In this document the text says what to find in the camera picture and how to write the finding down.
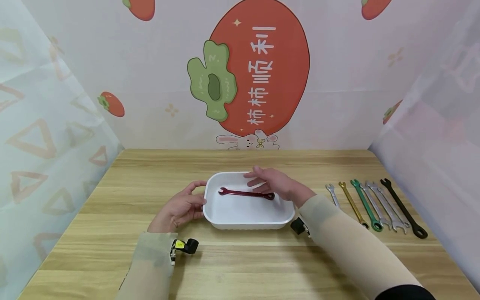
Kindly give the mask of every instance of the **yellow label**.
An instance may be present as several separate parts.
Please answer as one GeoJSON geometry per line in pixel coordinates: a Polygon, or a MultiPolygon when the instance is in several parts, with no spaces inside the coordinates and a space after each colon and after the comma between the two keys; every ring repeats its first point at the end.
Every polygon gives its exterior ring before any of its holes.
{"type": "Polygon", "coordinates": [[[183,248],[185,248],[185,243],[182,242],[181,240],[177,240],[177,241],[175,242],[175,248],[177,248],[177,249],[183,249],[183,248]]]}

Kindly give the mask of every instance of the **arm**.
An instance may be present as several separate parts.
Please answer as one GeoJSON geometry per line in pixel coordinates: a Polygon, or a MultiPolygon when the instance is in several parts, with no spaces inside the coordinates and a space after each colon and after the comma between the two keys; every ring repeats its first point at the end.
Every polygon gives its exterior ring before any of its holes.
{"type": "Polygon", "coordinates": [[[132,264],[120,285],[116,300],[168,300],[173,266],[170,248],[177,233],[140,235],[133,253],[132,264]]]}
{"type": "Polygon", "coordinates": [[[254,192],[276,192],[291,200],[312,240],[322,247],[368,299],[434,299],[376,236],[324,196],[275,169],[253,167],[254,192]]]}
{"type": "Polygon", "coordinates": [[[168,300],[173,266],[170,250],[178,226],[202,218],[206,200],[192,192],[206,181],[194,181],[173,196],[140,235],[130,269],[120,285],[116,300],[168,300]]]}
{"type": "Polygon", "coordinates": [[[300,206],[312,240],[368,299],[401,285],[421,287],[390,249],[324,196],[315,195],[300,206]]]}

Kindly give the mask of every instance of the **left hand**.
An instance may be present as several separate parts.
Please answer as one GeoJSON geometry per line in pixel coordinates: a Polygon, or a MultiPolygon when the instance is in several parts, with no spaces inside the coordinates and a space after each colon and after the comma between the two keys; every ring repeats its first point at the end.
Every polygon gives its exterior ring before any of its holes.
{"type": "Polygon", "coordinates": [[[193,219],[203,218],[203,205],[207,203],[207,200],[204,199],[203,194],[193,195],[192,192],[196,188],[206,185],[206,181],[194,181],[173,196],[152,220],[147,232],[175,232],[178,226],[193,219]]]}

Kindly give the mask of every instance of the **red wrench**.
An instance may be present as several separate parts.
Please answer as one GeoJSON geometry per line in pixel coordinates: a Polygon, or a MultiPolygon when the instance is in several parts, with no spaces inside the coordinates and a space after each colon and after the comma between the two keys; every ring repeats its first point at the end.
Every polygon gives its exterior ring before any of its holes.
{"type": "Polygon", "coordinates": [[[239,195],[239,196],[262,197],[267,200],[275,199],[275,194],[272,192],[268,194],[262,194],[260,192],[240,192],[240,191],[231,191],[226,188],[220,188],[218,193],[222,196],[226,194],[230,194],[230,195],[239,195]]]}

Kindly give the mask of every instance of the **sleeve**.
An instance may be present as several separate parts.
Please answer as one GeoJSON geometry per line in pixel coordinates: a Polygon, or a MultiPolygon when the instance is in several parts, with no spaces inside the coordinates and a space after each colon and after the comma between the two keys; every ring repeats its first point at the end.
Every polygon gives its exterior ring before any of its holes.
{"type": "Polygon", "coordinates": [[[116,300],[168,300],[173,273],[170,250],[177,236],[177,233],[149,232],[140,235],[116,300]]]}
{"type": "Polygon", "coordinates": [[[400,285],[421,287],[401,261],[371,232],[325,196],[299,209],[312,240],[323,248],[368,299],[400,285]]]}

